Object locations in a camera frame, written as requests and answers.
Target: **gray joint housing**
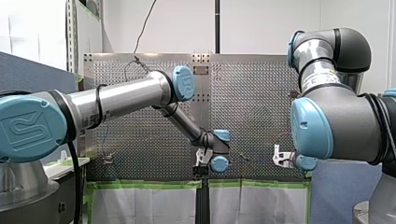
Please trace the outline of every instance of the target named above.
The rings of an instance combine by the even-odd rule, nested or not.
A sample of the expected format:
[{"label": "gray joint housing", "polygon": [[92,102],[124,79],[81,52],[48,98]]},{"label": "gray joint housing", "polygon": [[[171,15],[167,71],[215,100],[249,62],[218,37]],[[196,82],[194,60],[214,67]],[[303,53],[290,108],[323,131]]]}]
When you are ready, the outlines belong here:
[{"label": "gray joint housing", "polygon": [[328,86],[306,94],[325,114],[332,129],[338,160],[374,161],[381,148],[381,130],[370,104],[347,87]]},{"label": "gray joint housing", "polygon": [[340,28],[299,34],[293,43],[293,52],[304,42],[318,39],[326,41],[333,50],[331,60],[335,69],[344,73],[361,73],[370,69],[372,60],[370,45],[359,32]]}]

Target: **perforated metal panel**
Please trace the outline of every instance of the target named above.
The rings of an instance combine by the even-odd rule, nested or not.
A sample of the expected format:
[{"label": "perforated metal panel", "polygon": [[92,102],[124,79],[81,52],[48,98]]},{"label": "perforated metal panel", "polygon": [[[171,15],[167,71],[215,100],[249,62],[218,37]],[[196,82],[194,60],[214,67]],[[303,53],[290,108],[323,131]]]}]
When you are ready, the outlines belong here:
[{"label": "perforated metal panel", "polygon": [[221,177],[291,179],[296,170],[274,165],[274,143],[293,150],[290,91],[298,77],[286,56],[211,56],[211,128],[230,130],[229,172]]},{"label": "perforated metal panel", "polygon": [[[200,126],[228,129],[232,134],[229,172],[212,177],[295,180],[298,172],[273,165],[274,143],[292,150],[288,93],[298,90],[297,75],[285,56],[137,55],[151,69],[171,71],[185,64],[203,66],[194,98],[182,104]],[[93,54],[85,58],[86,89],[146,76],[131,54]],[[93,155],[88,178],[191,179],[193,152],[188,140],[158,111],[136,111],[87,132],[87,154]],[[114,155],[104,164],[104,155]]]},{"label": "perforated metal panel", "polygon": [[[137,55],[151,70],[173,71],[190,65],[191,55]],[[129,63],[130,54],[93,54],[86,57],[86,81],[90,87],[143,78],[147,71]],[[190,103],[180,105],[190,114]],[[191,179],[191,146],[183,134],[159,111],[144,108],[102,124],[87,133],[87,153],[92,157],[88,178]],[[113,164],[104,156],[114,155]]]}]

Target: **blue logo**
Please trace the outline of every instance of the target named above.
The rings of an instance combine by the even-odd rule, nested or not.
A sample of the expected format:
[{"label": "blue logo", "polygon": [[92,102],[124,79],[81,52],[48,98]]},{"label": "blue logo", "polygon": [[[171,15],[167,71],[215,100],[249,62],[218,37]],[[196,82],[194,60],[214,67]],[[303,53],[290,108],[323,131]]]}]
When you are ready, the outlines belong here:
[{"label": "blue logo", "polygon": [[1,120],[9,145],[20,151],[52,140],[43,112],[19,114]]},{"label": "blue logo", "polygon": [[181,77],[182,79],[182,83],[183,83],[183,87],[184,87],[184,94],[189,94],[192,92],[194,92],[194,87],[192,84],[192,79],[193,77],[191,76],[191,74],[184,74]]}]

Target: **metal frame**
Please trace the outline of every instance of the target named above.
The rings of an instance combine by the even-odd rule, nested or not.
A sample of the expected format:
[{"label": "metal frame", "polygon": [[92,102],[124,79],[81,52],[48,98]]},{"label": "metal frame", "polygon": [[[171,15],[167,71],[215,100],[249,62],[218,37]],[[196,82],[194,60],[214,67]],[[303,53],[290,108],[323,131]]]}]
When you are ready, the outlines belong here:
[{"label": "metal frame", "polygon": [[67,71],[78,73],[78,29],[76,0],[66,1]]}]

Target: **white wall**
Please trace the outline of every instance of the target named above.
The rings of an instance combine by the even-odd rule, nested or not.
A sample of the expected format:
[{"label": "white wall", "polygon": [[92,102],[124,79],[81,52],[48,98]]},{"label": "white wall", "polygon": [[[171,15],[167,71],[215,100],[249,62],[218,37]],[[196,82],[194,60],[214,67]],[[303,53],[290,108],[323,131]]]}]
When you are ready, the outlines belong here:
[{"label": "white wall", "polygon": [[[151,0],[104,0],[104,51],[133,52]],[[213,0],[158,1],[137,52],[191,53],[214,48]]]},{"label": "white wall", "polygon": [[297,30],[320,27],[319,0],[221,1],[221,53],[287,54]]},{"label": "white wall", "polygon": [[[133,52],[152,1],[104,0],[104,51]],[[138,52],[214,51],[213,0],[158,1]],[[320,26],[319,0],[221,1],[221,52],[286,54],[298,29]]]},{"label": "white wall", "polygon": [[0,0],[0,51],[66,69],[65,0]]},{"label": "white wall", "polygon": [[321,29],[349,27],[369,41],[373,62],[361,92],[383,92],[389,83],[389,9],[394,0],[322,0]]}]

